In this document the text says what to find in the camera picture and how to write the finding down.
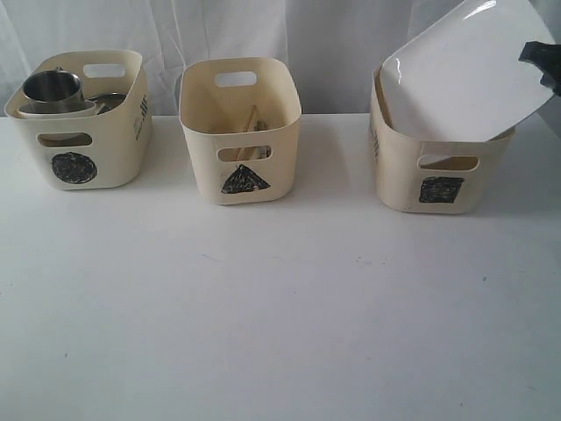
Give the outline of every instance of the metal cup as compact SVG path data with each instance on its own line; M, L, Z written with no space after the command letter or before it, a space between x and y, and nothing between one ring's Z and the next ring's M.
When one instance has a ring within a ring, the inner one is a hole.
M38 114L72 112L84 104L80 78L58 68L29 76L22 90Z

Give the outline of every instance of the black triangle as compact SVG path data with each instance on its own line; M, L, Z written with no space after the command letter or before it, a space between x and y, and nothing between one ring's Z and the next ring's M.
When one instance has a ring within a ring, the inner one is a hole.
M236 195L237 193L251 193L252 191L264 190L271 187L245 165L240 165L236 171L228 177L222 187L225 195Z

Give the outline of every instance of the handle cutout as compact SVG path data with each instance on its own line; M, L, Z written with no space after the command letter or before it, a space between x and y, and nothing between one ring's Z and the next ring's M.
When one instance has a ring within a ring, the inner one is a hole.
M37 140L44 147L89 146L92 144L91 136L87 133L40 134Z
M270 146L229 147L218 151L218 159L222 162L259 161L272 154Z
M96 77L123 77L126 74L122 64L87 64L84 74L89 78Z
M420 169L436 171L473 171L479 166L476 156L423 155L417 165Z
M214 83L218 88L252 86L257 83L257 74L255 72L220 73L215 76Z

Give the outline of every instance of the cream plastic bin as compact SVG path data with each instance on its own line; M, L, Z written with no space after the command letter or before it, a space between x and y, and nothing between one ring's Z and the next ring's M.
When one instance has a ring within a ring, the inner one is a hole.
M84 66L104 64L122 66L124 75L90 78L84 74ZM20 88L5 112L41 173L57 189L100 189L129 182L140 170L152 130L142 56L123 50L66 53L44 61L33 73L58 66L82 79L86 98L112 92L127 97L117 108L91 117L25 119L18 114L27 103Z
M473 209L515 130L482 143L412 139L392 129L385 104L377 72L371 138L380 200L403 212L460 214Z
M221 76L248 74L254 80L247 84L217 85ZM268 130L243 132L254 106ZM295 178L301 115L295 84L280 61L227 59L187 68L180 116L201 195L217 204L265 202L286 195ZM268 157L221 161L219 156L222 150L255 146L269 146Z

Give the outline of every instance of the black circle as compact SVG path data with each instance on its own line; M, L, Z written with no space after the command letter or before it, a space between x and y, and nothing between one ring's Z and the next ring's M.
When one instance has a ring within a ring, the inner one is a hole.
M68 152L56 155L51 160L54 174L69 184L90 182L97 175L96 164L87 156Z

